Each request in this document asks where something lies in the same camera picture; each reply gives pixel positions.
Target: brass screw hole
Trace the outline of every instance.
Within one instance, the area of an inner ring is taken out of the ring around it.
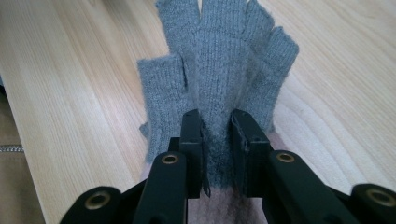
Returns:
[[[396,200],[391,195],[380,189],[367,189],[367,196],[376,203],[386,207],[396,206]]]
[[[173,163],[176,163],[176,162],[178,162],[178,156],[176,156],[176,155],[167,155],[167,156],[164,156],[162,159],[161,159],[161,161],[163,162],[163,163],[165,163],[165,164],[173,164]]]
[[[85,201],[85,207],[90,210],[99,209],[108,204],[110,198],[110,194],[105,190],[95,192]]]
[[[285,152],[278,153],[276,155],[276,158],[283,162],[294,162],[294,157],[291,156],[289,153],[285,153]]]

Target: glove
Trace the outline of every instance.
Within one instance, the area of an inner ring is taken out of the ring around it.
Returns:
[[[180,136],[182,116],[192,110],[183,63],[177,54],[137,62],[148,116],[147,162],[168,149],[169,139]]]
[[[230,188],[233,165],[226,126],[232,109],[239,107],[268,129],[298,47],[281,28],[273,29],[272,18],[256,1],[246,5],[204,0],[201,19],[196,4],[190,0],[157,4],[169,49],[181,55],[185,86],[207,127],[204,139],[214,188],[210,199],[189,200],[189,222],[257,223],[264,219],[260,202],[241,198]],[[150,133],[151,128],[144,125],[141,131]]]

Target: wooden table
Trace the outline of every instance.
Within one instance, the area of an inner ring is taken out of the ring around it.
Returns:
[[[262,1],[300,45],[275,110],[286,145],[343,192],[396,190],[396,3]],[[2,0],[0,74],[48,223],[138,183],[136,60],[166,54],[153,0]]]

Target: light wood surface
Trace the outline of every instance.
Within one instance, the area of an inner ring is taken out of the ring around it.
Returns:
[[[262,1],[300,45],[275,124],[326,183],[396,190],[395,1]],[[48,223],[79,194],[138,183],[135,61],[166,54],[154,1],[2,0],[0,74]]]

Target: floor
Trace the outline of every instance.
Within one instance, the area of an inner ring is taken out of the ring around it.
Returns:
[[[21,139],[7,97],[0,94],[0,146],[20,144]]]

